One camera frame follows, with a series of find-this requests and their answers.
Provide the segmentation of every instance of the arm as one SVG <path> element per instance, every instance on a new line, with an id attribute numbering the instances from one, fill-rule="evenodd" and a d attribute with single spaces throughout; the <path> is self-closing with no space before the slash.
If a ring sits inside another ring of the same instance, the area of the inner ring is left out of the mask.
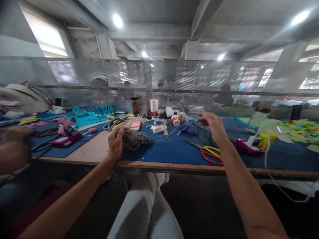
<path id="1" fill-rule="evenodd" d="M 33 132 L 33 129 L 22 126 L 0 129 L 0 175 L 12 173 L 27 165 L 29 149 L 23 137 Z"/>
<path id="2" fill-rule="evenodd" d="M 244 165 L 227 137 L 222 118 L 200 113 L 200 123 L 208 124 L 223 159 L 227 180 L 243 220 L 247 238 L 288 238 L 274 208 Z"/>
<path id="3" fill-rule="evenodd" d="M 20 236 L 24 238 L 63 238 L 104 182 L 122 153 L 124 128 L 118 127 L 108 137 L 109 155 L 87 176 L 60 197 Z"/>

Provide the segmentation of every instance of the ceiling light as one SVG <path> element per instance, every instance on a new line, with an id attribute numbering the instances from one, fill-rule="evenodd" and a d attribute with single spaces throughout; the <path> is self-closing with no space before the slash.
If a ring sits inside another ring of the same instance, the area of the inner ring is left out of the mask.
<path id="1" fill-rule="evenodd" d="M 147 54 L 145 51 L 142 52 L 142 57 L 147 57 Z"/>
<path id="2" fill-rule="evenodd" d="M 122 22 L 122 19 L 120 18 L 119 15 L 117 14 L 114 14 L 113 15 L 113 22 L 114 22 L 114 25 L 118 28 L 122 28 L 123 26 L 123 22 Z"/>
<path id="3" fill-rule="evenodd" d="M 304 11 L 302 13 L 299 13 L 297 16 L 295 16 L 295 18 L 292 20 L 291 25 L 297 25 L 298 23 L 301 23 L 303 20 L 305 20 L 308 15 L 309 15 L 309 11 Z"/>
<path id="4" fill-rule="evenodd" d="M 224 53 L 224 54 L 221 54 L 221 55 L 217 58 L 217 60 L 221 61 L 222 59 L 224 59 L 224 56 L 225 56 L 225 53 Z"/>

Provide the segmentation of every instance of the forearm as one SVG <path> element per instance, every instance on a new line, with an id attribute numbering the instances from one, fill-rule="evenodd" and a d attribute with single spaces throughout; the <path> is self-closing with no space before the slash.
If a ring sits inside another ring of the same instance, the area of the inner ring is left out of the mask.
<path id="1" fill-rule="evenodd" d="M 28 163 L 29 149 L 23 140 L 2 140 L 0 145 L 0 175 L 12 173 Z"/>
<path id="2" fill-rule="evenodd" d="M 286 232 L 275 210 L 242 162 L 232 143 L 225 140 L 218 146 L 229 186 L 247 235 L 251 228 L 260 228 L 286 237 Z"/>
<path id="3" fill-rule="evenodd" d="M 116 159 L 107 157 L 41 214 L 19 238 L 63 238 L 115 162 Z"/>

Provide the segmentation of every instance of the white pants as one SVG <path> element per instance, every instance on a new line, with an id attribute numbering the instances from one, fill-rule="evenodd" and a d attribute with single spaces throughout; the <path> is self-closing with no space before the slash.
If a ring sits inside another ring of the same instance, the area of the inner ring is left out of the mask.
<path id="1" fill-rule="evenodd" d="M 140 172 L 128 191 L 108 239 L 184 238 L 176 217 L 160 191 L 164 173 Z"/>

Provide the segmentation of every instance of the shoe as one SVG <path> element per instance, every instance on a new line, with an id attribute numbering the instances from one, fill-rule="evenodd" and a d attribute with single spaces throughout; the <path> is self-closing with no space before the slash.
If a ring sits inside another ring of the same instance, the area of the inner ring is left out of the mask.
<path id="1" fill-rule="evenodd" d="M 169 174 L 165 174 L 165 180 L 164 183 L 167 184 L 169 181 Z"/>

